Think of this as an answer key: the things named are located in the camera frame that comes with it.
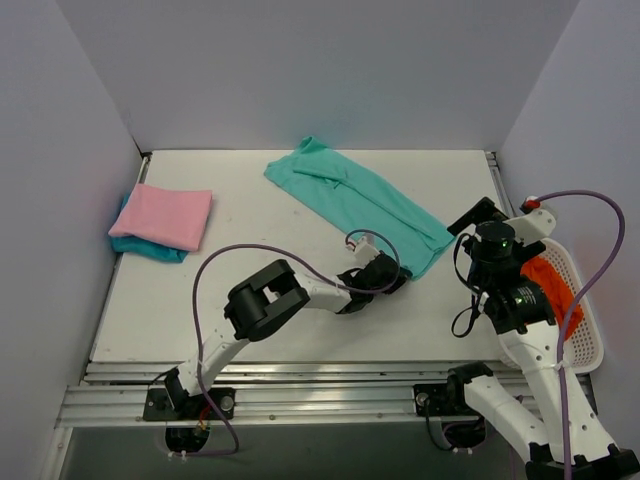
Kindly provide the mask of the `teal t shirt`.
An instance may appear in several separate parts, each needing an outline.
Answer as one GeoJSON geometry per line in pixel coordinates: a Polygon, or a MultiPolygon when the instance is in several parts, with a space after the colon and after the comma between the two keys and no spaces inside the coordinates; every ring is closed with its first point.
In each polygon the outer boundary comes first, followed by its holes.
{"type": "Polygon", "coordinates": [[[455,242],[441,221],[383,177],[312,136],[269,163],[264,176],[346,234],[359,237],[367,229],[383,235],[376,247],[398,254],[414,279],[455,242]]]}

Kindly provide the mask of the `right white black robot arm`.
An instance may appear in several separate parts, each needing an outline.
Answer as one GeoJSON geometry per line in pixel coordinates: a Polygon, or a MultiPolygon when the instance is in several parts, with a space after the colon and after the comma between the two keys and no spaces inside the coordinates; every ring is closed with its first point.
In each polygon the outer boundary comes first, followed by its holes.
{"type": "Polygon", "coordinates": [[[530,479],[629,479],[636,454],[600,423],[564,354],[568,321],[558,321],[542,287],[523,265],[543,253],[556,217],[538,199],[509,218],[487,197],[448,228],[456,253],[471,264],[459,278],[470,292],[470,318],[488,317],[504,353],[520,368],[539,413],[509,394],[483,362],[453,368],[444,400],[455,412],[487,420],[525,464],[530,479]]]}

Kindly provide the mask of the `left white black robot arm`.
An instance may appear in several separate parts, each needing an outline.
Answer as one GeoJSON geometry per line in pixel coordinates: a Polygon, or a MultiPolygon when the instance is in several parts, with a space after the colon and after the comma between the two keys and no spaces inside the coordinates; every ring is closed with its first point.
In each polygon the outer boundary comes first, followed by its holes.
{"type": "Polygon", "coordinates": [[[282,259],[275,260],[233,287],[227,295],[223,317],[233,334],[202,336],[198,311],[200,280],[211,259],[196,273],[191,307],[197,350],[189,360],[173,368],[165,377],[165,405],[179,419],[190,419],[204,402],[203,389],[251,343],[265,340],[280,330],[303,309],[336,315],[361,311],[378,295],[390,295],[412,279],[399,261],[379,252],[363,267],[355,267],[335,277],[315,271],[311,277],[295,271],[282,259]]]}

